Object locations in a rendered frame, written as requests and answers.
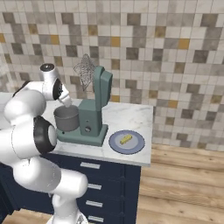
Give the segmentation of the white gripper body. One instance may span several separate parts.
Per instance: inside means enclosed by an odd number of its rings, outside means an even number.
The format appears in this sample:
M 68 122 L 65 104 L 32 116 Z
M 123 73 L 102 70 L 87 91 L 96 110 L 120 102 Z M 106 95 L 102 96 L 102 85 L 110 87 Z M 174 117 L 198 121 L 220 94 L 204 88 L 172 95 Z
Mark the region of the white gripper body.
M 62 93 L 59 97 L 59 101 L 66 107 L 69 108 L 72 105 L 72 100 L 69 93 Z

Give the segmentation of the grey mixer bowl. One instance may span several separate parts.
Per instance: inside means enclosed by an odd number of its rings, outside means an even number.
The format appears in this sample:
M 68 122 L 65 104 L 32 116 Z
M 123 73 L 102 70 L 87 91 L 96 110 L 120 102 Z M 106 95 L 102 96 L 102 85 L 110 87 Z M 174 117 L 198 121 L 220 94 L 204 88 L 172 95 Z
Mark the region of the grey mixer bowl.
M 69 132 L 79 128 L 79 110 L 76 106 L 60 106 L 53 112 L 58 130 Z

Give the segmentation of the teal stand mixer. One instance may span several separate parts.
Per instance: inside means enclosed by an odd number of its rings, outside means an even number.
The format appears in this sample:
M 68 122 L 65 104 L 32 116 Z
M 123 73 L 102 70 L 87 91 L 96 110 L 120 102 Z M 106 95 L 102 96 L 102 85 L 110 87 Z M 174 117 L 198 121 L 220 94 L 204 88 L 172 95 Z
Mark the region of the teal stand mixer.
M 109 126 L 102 123 L 102 108 L 110 98 L 113 74 L 102 66 L 94 69 L 94 99 L 84 99 L 77 107 L 80 126 L 74 131 L 57 129 L 57 137 L 61 142 L 102 146 Z

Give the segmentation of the yellow butter stick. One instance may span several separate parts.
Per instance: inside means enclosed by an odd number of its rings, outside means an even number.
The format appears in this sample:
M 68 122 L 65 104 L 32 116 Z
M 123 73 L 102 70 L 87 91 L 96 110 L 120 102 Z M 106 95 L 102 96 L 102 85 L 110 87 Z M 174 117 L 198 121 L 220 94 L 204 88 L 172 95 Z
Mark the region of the yellow butter stick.
M 120 140 L 120 144 L 126 144 L 128 141 L 130 141 L 132 139 L 132 135 L 128 134 L 125 135 L 121 140 Z

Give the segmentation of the blue-grey plate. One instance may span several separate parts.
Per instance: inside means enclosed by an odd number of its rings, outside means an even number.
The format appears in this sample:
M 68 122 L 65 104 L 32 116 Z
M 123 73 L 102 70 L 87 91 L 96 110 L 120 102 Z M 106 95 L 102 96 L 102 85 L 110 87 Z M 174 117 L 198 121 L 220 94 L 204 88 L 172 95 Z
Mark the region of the blue-grey plate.
M 132 139 L 125 144 L 120 144 L 120 140 L 125 136 L 131 134 Z M 123 129 L 115 132 L 108 140 L 110 148 L 118 153 L 124 155 L 132 155 L 141 151 L 145 146 L 144 138 L 133 130 Z

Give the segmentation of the navy drawer front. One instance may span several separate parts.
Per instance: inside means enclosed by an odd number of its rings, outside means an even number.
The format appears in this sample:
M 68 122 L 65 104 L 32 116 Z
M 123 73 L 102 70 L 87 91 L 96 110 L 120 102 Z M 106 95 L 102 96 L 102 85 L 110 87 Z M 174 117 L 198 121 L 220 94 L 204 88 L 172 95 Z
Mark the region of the navy drawer front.
M 104 177 L 106 179 L 119 179 L 123 174 L 124 166 L 122 164 L 93 160 L 81 157 L 69 157 L 59 154 L 46 154 L 44 158 L 54 162 L 60 168 L 73 170 L 90 176 Z M 101 165 L 99 170 L 80 167 L 81 162 Z
M 104 222 L 101 223 L 101 222 L 88 220 L 89 215 L 102 217 L 104 218 Z M 123 224 L 123 220 L 124 220 L 124 215 L 122 213 L 118 215 L 109 214 L 109 213 L 85 213 L 85 216 L 87 217 L 88 222 L 93 224 Z
M 96 201 L 103 203 L 103 207 L 88 206 L 86 201 Z M 119 214 L 122 209 L 119 199 L 112 199 L 110 197 L 105 197 L 101 195 L 87 195 L 83 196 L 80 199 L 77 199 L 77 203 L 81 211 L 86 212 L 99 212 L 105 214 Z
M 123 178 L 119 179 L 112 179 L 112 178 L 97 178 L 94 176 L 88 176 L 88 183 L 101 185 L 101 190 L 95 190 L 87 188 L 87 193 L 94 193 L 94 194 L 102 194 L 105 196 L 111 197 L 120 197 L 123 192 Z

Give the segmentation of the navy drawer cabinet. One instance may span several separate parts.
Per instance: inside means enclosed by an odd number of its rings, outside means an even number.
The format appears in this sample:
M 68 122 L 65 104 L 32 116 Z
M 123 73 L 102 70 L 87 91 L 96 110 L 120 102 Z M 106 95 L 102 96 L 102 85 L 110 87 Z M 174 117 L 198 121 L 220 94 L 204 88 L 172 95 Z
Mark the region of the navy drawer cabinet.
M 129 164 L 121 165 L 123 165 L 124 168 L 122 171 L 122 176 L 119 179 L 124 179 L 124 182 L 122 187 L 122 195 L 120 197 L 114 198 L 98 193 L 94 194 L 87 192 L 83 196 L 101 195 L 120 200 L 122 211 L 119 214 L 124 215 L 123 224 L 136 224 L 141 168 L 139 166 Z M 15 182 L 12 174 L 12 168 L 8 165 L 0 163 L 0 224 L 3 224 L 7 215 L 12 214 L 14 211 L 22 208 L 44 214 L 53 213 L 52 199 L 48 196 L 48 194 L 33 192 L 23 188 Z M 105 214 L 99 212 L 81 212 L 84 214 Z

